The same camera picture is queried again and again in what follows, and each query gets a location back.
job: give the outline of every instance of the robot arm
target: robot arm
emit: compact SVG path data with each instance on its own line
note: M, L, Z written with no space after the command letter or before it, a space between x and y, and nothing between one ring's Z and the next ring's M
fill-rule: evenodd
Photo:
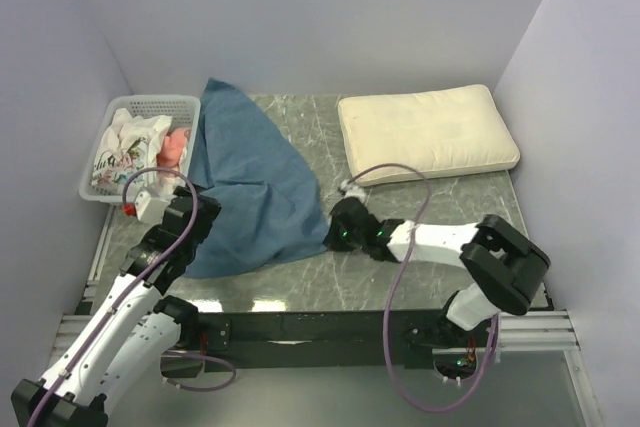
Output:
M550 261L501 217L487 215L479 223L459 226L379 221L357 192L349 194L331 212L329 249L362 250L375 260L400 262L412 247L410 261L454 265L471 274L475 282L453 294L443 308L433 333L441 346L459 341L498 312L524 315L529 310Z
M198 196L196 221L189 235L127 295L118 309L113 307L113 299L183 233L193 211L193 200L186 189L179 188L175 194L167 200L143 190L135 205L127 206L129 215L154 225L129 251L107 299L65 355L38 382L23 380L14 390L11 399L20 427L29 424L35 406L45 394L50 395L50 400L37 419L38 426L106 426L108 415L122 394L149 365L168 349L198 335L198 309L182 299L163 296L192 262L196 247L209 235L220 212L219 204L211 198ZM81 351L98 325L100 333L75 367L67 370L69 359ZM61 373L64 380L56 385Z

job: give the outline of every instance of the cream pillow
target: cream pillow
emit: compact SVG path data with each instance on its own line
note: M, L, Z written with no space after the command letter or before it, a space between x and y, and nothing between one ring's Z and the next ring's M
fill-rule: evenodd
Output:
M510 169L520 152L489 89L470 85L422 94L349 97L338 104L353 175L377 164L409 165L430 178ZM387 168L361 185L415 180Z

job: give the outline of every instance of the laundry basket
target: laundry basket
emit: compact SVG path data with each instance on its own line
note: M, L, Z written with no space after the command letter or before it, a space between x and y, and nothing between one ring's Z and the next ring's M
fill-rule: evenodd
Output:
M82 173L80 182L80 196L85 200L104 202L107 204L121 204L122 196L114 194L112 191L96 188L91 185L91 175L93 174L93 164L96 158L96 152L100 146L102 134L111 125L113 114L116 110L125 108L132 116L140 115L144 118L155 117L157 115L170 115L171 128L173 131L178 127L190 127L193 134L189 137L187 144L187 155L182 162L184 172L189 171L191 164L191 154L193 153L193 144L195 142L195 130L198 127L198 119L200 117L200 100L197 97L189 95L130 95L126 97L118 97L113 99L107 111L104 114L102 124L100 124L99 134L91 149L91 154L87 165ZM128 195L133 201L135 192Z

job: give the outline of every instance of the marble surface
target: marble surface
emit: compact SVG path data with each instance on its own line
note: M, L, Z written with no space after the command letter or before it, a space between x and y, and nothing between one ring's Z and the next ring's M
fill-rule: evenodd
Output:
M325 212L340 199L337 187L350 177L336 95L254 96L318 177ZM464 224L484 214L504 217L517 229L525 226L507 172L435 179L423 222ZM379 218L413 217L425 197L424 184L408 182L368 189L367 206ZM148 226L118 210L111 222L95 305L106 297L128 249ZM201 312L380 310L397 265L375 262L363 254L327 252L306 260L213 280L179 279L169 294L198 306ZM472 282L463 269L412 263L398 289L394 308L438 309L456 290ZM547 307L543 289L534 307Z

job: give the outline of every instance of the floor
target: floor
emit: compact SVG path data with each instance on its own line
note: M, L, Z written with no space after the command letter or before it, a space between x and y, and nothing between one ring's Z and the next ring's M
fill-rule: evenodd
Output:
M420 402L444 406L466 387L443 386L432 371L398 369ZM187 381L217 385L226 373ZM469 402L448 415L429 415L404 402L384 367L256 369L241 371L211 394L163 385L152 367L119 402L109 427L585 427L561 352L504 354Z
M282 95L254 99L317 175L328 214L340 199L340 182L350 176L337 113L340 97ZM426 223L464 224L493 213L526 232L507 172L436 179L431 185L433 197L424 217ZM420 182L379 186L369 190L367 206L379 218L407 218L415 214L424 196ZM110 229L94 309L106 297L126 252L148 227L118 212ZM169 293L192 302L201 312L380 310L395 268L395 264L378 263L362 254L325 253L238 277L179 279ZM415 263L404 277L394 307L438 309L453 292L470 283L471 277L464 270ZM549 306L544 289L538 292L533 306Z

